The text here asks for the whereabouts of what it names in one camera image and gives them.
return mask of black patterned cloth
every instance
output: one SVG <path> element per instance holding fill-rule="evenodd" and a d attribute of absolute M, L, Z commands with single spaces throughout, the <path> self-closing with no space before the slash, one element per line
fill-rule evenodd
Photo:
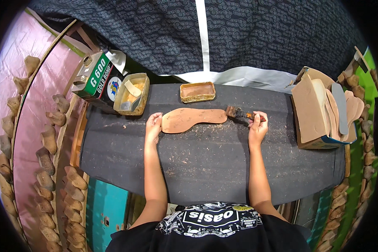
<path fill-rule="evenodd" d="M 250 66 L 337 79 L 367 44 L 336 0 L 205 0 L 210 71 Z M 83 21 L 158 75 L 203 70 L 195 0 L 34 0 L 56 22 Z"/>

